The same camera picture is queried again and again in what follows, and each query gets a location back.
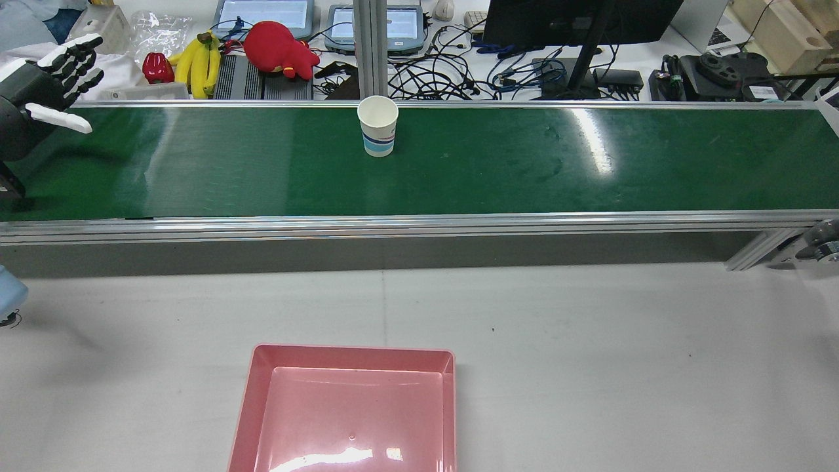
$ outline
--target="mouse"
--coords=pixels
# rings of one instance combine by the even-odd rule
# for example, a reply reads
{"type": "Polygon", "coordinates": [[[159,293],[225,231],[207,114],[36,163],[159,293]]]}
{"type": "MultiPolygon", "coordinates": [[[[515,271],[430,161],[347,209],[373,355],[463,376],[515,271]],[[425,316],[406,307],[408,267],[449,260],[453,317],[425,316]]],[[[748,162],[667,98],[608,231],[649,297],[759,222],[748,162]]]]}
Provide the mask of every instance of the mouse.
{"type": "Polygon", "coordinates": [[[454,0],[437,0],[432,15],[440,21],[451,21],[455,17],[454,0]]]}

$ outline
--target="white table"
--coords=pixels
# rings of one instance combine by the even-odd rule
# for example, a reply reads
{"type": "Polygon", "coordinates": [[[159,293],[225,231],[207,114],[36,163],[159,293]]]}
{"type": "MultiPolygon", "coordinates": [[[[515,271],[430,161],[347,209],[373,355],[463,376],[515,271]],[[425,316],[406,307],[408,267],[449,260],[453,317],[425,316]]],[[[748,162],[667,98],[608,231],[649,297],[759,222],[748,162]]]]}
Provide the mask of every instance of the white table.
{"type": "Polygon", "coordinates": [[[0,469],[222,472],[253,346],[287,343],[451,349],[461,472],[822,472],[839,267],[817,269],[28,279],[0,469]]]}
{"type": "MultiPolygon", "coordinates": [[[[337,3],[334,0],[315,0],[315,27],[314,31],[320,31],[327,25],[327,16],[329,13],[329,6],[333,3],[337,3]]],[[[415,4],[415,0],[391,0],[389,3],[392,4],[415,4]]],[[[433,11],[434,6],[436,5],[436,0],[420,0],[420,3],[423,6],[423,10],[430,13],[433,11]]],[[[118,3],[123,12],[125,12],[127,17],[130,17],[133,12],[139,9],[148,9],[151,11],[155,11],[157,13],[168,13],[168,14],[175,14],[175,15],[182,15],[182,16],[191,16],[195,20],[195,28],[194,31],[190,33],[197,34],[201,31],[204,31],[207,27],[213,24],[214,12],[217,5],[217,1],[215,0],[193,0],[191,2],[171,2],[167,0],[122,0],[118,3]]],[[[457,0],[455,1],[455,16],[454,18],[446,23],[441,22],[439,20],[432,20],[434,24],[429,29],[429,38],[431,38],[434,33],[440,27],[446,24],[462,24],[463,22],[463,13],[469,10],[486,10],[488,6],[487,0],[457,0]]],[[[447,33],[443,36],[445,40],[447,37],[453,37],[455,35],[454,30],[451,30],[450,33],[447,33]]],[[[462,36],[457,40],[457,43],[468,45],[467,41],[468,37],[462,36]]],[[[311,47],[324,50],[325,46],[323,43],[323,36],[314,39],[311,42],[311,47]]],[[[608,47],[605,45],[602,47],[604,52],[600,55],[596,55],[594,61],[592,62],[593,65],[607,63],[610,61],[612,55],[609,51],[608,47]]],[[[544,58],[553,52],[556,48],[546,48],[542,51],[535,51],[528,53],[524,59],[519,62],[519,65],[526,64],[530,62],[532,59],[544,58]]],[[[579,54],[579,47],[573,48],[565,48],[562,54],[560,54],[560,58],[576,58],[579,54]]],[[[446,52],[451,52],[453,54],[459,54],[462,50],[450,48],[446,52]]],[[[622,45],[620,47],[620,51],[618,52],[618,57],[615,60],[614,65],[612,66],[615,69],[629,69],[629,70],[636,70],[639,71],[641,77],[644,79],[644,83],[652,72],[653,69],[658,69],[661,65],[661,57],[665,54],[669,55],[696,55],[699,54],[696,48],[694,48],[690,43],[687,42],[684,38],[682,38],[679,33],[677,33],[674,29],[668,28],[667,31],[664,33],[662,39],[655,43],[649,43],[644,45],[622,45]]],[[[492,69],[492,67],[496,64],[497,58],[495,55],[479,55],[474,50],[466,52],[463,56],[469,63],[470,71],[478,80],[486,80],[487,73],[492,69]]],[[[351,64],[355,64],[355,57],[351,55],[340,55],[340,54],[333,54],[333,53],[325,53],[320,58],[320,65],[326,66],[330,64],[334,60],[345,61],[351,64]]],[[[496,69],[496,72],[502,71],[505,65],[512,64],[513,60],[506,60],[501,66],[496,69]]],[[[441,66],[438,70],[446,71],[444,66],[441,66]]],[[[315,84],[321,83],[322,80],[315,79],[315,84]]],[[[512,93],[504,94],[503,98],[509,100],[512,97],[512,93]]],[[[540,95],[539,89],[525,89],[519,92],[516,95],[516,100],[530,100],[532,98],[536,98],[540,95]]],[[[322,99],[324,96],[322,94],[316,93],[316,99],[322,99]]],[[[644,89],[640,93],[641,101],[649,101],[649,90],[644,86],[644,89]]]]}

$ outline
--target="stuffed toy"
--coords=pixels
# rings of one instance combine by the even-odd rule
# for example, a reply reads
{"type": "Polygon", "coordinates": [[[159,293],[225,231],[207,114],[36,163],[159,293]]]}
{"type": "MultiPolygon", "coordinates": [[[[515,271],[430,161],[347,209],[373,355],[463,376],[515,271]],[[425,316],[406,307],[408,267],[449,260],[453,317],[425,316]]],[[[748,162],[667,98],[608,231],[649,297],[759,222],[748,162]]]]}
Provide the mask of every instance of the stuffed toy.
{"type": "Polygon", "coordinates": [[[312,66],[320,62],[304,41],[294,39],[288,28],[275,21],[254,24],[243,47],[248,60],[257,69],[283,72],[289,79],[300,76],[305,81],[311,80],[312,66]]]}

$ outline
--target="plastic tray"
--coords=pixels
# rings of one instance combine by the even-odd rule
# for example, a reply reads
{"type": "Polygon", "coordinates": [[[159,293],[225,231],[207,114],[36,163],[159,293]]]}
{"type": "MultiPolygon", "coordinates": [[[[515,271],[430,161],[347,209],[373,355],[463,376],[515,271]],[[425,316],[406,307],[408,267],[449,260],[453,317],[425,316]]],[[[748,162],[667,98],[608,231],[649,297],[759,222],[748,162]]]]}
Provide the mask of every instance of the plastic tray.
{"type": "Polygon", "coordinates": [[[229,472],[456,472],[448,351],[261,344],[229,472]]]}

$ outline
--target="white paper cup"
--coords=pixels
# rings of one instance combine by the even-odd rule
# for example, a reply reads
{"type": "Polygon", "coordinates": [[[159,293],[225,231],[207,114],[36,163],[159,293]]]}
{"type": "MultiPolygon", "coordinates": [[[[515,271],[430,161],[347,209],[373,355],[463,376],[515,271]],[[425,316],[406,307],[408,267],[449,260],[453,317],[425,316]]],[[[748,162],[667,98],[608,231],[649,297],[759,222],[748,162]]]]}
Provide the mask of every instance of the white paper cup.
{"type": "Polygon", "coordinates": [[[384,157],[393,151],[396,140],[396,118],[399,109],[387,97],[373,95],[358,104],[358,119],[362,122],[364,150],[373,157],[384,157]]]}

